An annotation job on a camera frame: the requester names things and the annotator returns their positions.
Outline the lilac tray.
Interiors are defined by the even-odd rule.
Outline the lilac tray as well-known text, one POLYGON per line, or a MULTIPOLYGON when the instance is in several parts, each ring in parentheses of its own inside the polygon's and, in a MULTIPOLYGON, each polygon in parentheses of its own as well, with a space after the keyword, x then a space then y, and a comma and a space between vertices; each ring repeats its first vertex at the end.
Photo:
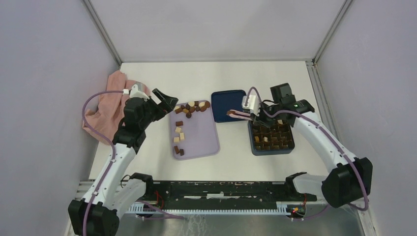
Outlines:
POLYGON ((172 155, 176 160, 207 157, 220 151, 211 103, 178 103, 169 114, 172 155))

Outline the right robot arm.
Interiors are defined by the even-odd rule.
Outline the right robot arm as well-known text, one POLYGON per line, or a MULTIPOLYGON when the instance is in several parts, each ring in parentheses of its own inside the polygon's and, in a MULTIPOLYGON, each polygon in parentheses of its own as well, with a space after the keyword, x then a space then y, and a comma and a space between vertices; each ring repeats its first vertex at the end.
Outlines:
POLYGON ((326 128, 305 99, 297 100, 288 83, 270 88, 273 104, 267 105, 255 87, 242 100, 242 108, 249 112, 254 124, 272 126, 286 121, 313 147, 324 163, 328 175, 293 174, 285 185, 284 195, 291 201, 303 194, 324 198, 333 208, 349 205, 361 211, 369 208, 373 165, 344 147, 326 128))

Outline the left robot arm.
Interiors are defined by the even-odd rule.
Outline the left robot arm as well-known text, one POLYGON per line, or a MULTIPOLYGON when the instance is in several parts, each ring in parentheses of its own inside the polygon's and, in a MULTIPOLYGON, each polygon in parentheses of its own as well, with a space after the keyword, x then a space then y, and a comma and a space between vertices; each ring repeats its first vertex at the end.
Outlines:
POLYGON ((136 85, 119 93, 129 98, 113 139, 105 138, 111 153, 89 190, 68 206, 73 231, 79 236, 114 236, 129 208, 140 198, 154 196, 152 176, 146 174, 134 173, 125 187, 120 191, 117 187, 146 138, 146 128, 172 112, 178 99, 155 88, 152 93, 160 100, 156 103, 136 85))

